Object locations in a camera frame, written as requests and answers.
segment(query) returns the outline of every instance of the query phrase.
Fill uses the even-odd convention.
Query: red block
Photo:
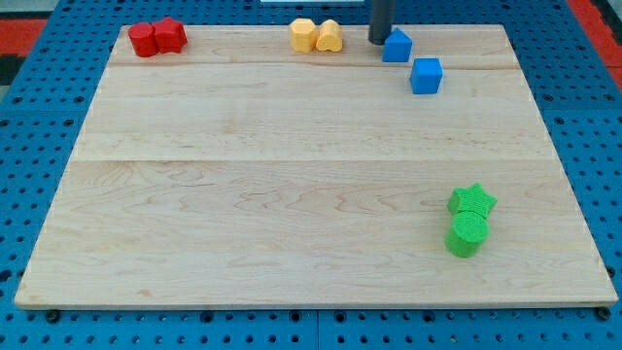
[[[184,24],[171,17],[154,23],[155,40],[161,53],[180,53],[188,42]]]
[[[137,56],[151,57],[158,52],[156,30],[146,22],[132,25],[127,32]]]

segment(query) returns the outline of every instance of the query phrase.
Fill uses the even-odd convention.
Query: wood grain
[[[190,26],[183,54],[149,59],[124,28],[16,303],[615,302],[502,27],[402,29],[440,56],[440,94],[411,94],[409,66],[382,63],[362,26],[338,54],[293,53],[284,27]],[[443,246],[445,205],[475,181],[499,204],[464,260]]]

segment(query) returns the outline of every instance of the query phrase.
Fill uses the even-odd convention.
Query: green block
[[[479,183],[475,183],[466,189],[456,188],[449,198],[447,209],[452,215],[469,211],[486,219],[495,208],[495,204],[497,199],[487,194]]]
[[[445,246],[456,257],[472,257],[488,238],[489,231],[488,223],[478,214],[458,213],[445,236]]]

